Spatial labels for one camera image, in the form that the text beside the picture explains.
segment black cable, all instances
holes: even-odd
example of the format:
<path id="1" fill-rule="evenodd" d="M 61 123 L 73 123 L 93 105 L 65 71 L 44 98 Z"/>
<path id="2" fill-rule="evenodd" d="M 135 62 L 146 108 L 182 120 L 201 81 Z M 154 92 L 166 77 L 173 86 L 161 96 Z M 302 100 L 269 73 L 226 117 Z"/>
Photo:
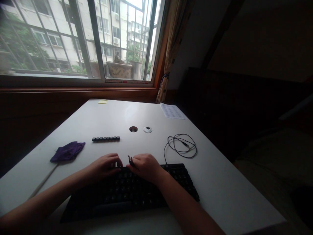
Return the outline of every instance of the black cable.
<path id="1" fill-rule="evenodd" d="M 181 135 L 186 135 L 186 136 L 188 136 L 188 137 L 192 140 L 193 143 L 192 143 L 192 142 L 189 142 L 189 141 L 187 141 L 187 140 L 185 140 L 185 139 L 178 138 L 178 137 L 181 136 Z M 182 142 L 183 145 L 185 145 L 185 146 L 188 147 L 189 149 L 188 149 L 187 151 L 179 151 L 179 150 L 177 150 L 176 147 L 175 147 L 175 140 L 179 140 L 180 142 Z M 182 157 L 184 157 L 184 158 L 194 158 L 194 157 L 196 156 L 197 152 L 198 152 L 198 149 L 197 149 L 197 147 L 196 147 L 196 143 L 195 143 L 195 141 L 190 137 L 190 135 L 187 135 L 187 134 L 176 134 L 176 135 L 174 135 L 174 136 L 169 136 L 169 137 L 167 137 L 167 144 L 165 145 L 164 151 L 163 151 L 164 160 L 165 160 L 165 163 L 166 163 L 166 164 L 167 164 L 167 161 L 166 161 L 166 158 L 165 158 L 165 149 L 166 149 L 166 146 L 167 146 L 167 145 L 169 145 L 169 146 L 171 147 L 171 149 L 175 150 L 180 156 L 182 156 Z M 191 157 L 186 157 L 186 156 L 180 154 L 180 153 L 188 153 L 188 152 L 190 152 L 191 150 L 194 150 L 194 149 L 196 149 L 196 152 L 195 152 L 195 154 L 192 155 Z"/>

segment paper sheet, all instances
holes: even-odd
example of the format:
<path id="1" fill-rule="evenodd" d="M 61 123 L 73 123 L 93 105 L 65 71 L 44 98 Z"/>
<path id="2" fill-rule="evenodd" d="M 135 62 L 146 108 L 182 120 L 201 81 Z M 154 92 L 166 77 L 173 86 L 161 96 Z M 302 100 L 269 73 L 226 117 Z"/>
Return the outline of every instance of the paper sheet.
<path id="1" fill-rule="evenodd" d="M 177 108 L 176 105 L 168 105 L 161 103 L 161 109 L 163 110 L 164 115 L 170 119 L 186 119 L 186 116 L 182 111 Z"/>
<path id="2" fill-rule="evenodd" d="M 108 100 L 99 100 L 98 103 L 101 103 L 101 104 L 106 104 L 108 102 Z"/>

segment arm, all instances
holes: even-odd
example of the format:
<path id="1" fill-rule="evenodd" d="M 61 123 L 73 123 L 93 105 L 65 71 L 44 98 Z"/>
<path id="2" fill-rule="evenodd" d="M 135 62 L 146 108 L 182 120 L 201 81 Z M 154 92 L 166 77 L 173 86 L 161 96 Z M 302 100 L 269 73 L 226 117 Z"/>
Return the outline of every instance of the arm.
<path id="1" fill-rule="evenodd" d="M 123 166 L 117 153 L 98 158 L 0 218 L 0 233 L 32 232 L 76 190 L 119 172 Z"/>
<path id="2" fill-rule="evenodd" d="M 133 163 L 137 169 L 130 165 L 127 167 L 159 188 L 184 234 L 224 234 L 200 204 L 159 165 L 152 155 L 136 155 L 133 157 Z"/>

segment air conditioner unit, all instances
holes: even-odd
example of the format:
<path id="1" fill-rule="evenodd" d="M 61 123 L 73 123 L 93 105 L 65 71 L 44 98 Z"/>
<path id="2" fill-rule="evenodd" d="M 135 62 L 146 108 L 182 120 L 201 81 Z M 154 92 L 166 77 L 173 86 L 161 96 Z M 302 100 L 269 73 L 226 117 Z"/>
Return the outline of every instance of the air conditioner unit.
<path id="1" fill-rule="evenodd" d="M 114 44 L 119 44 L 119 43 L 120 43 L 120 39 L 114 38 Z"/>

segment sticky note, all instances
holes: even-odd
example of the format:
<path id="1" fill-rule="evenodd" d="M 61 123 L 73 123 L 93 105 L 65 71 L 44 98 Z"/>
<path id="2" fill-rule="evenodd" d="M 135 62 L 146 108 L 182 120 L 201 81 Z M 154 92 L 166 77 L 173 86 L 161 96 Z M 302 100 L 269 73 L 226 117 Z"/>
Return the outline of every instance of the sticky note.
<path id="1" fill-rule="evenodd" d="M 107 102 L 108 102 L 108 100 L 100 100 L 98 103 L 106 104 Z"/>

